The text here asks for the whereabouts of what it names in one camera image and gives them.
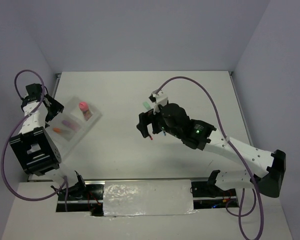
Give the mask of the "green cap highlighter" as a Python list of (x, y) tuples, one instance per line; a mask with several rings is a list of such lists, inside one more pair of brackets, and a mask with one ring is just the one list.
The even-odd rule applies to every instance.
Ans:
[(148, 102), (146, 102), (146, 101), (143, 102), (142, 105), (144, 106), (144, 108), (145, 108), (147, 111), (149, 111), (149, 110), (152, 109), (152, 107), (150, 106), (150, 104), (149, 104)]

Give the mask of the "purple cap highlighter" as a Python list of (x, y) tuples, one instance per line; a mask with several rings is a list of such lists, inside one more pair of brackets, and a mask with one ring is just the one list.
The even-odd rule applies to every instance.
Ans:
[(77, 132), (80, 129), (80, 126), (75, 121), (62, 120), (61, 123), (74, 132)]

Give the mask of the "orange cap highlighter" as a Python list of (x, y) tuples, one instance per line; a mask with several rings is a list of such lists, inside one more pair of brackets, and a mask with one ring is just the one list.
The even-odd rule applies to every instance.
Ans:
[(55, 133), (59, 134), (59, 135), (69, 135), (69, 134), (71, 134), (71, 131), (65, 130), (65, 129), (61, 129), (61, 128), (57, 128), (57, 127), (54, 127), (52, 130)]

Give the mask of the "pink cap glue stick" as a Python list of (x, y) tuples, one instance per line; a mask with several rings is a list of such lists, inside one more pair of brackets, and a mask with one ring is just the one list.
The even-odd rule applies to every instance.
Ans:
[(88, 121), (92, 117), (92, 112), (90, 111), (89, 105), (85, 101), (81, 101), (78, 104), (80, 111), (86, 121)]

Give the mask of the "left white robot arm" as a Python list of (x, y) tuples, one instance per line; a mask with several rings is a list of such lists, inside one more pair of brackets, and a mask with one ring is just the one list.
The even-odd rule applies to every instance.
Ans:
[(12, 148), (23, 171), (27, 175), (47, 176), (62, 186), (60, 193), (75, 200), (87, 196), (88, 187), (82, 176), (70, 170), (62, 161), (62, 155), (49, 135), (50, 122), (61, 115), (64, 106), (44, 93), (39, 83), (25, 87), (21, 109), (25, 119), (21, 122), (18, 134), (10, 137)]

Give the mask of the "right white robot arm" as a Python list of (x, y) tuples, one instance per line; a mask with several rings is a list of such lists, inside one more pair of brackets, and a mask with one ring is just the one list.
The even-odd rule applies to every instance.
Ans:
[(138, 115), (136, 128), (143, 138), (165, 132), (187, 147), (217, 154), (244, 167), (242, 171), (214, 170), (208, 178), (207, 190), (213, 196), (229, 189), (254, 189), (261, 195), (278, 198), (286, 172), (286, 153), (255, 148), (230, 136), (223, 136), (215, 126), (191, 119), (176, 103), (160, 107), (159, 112), (150, 109)]

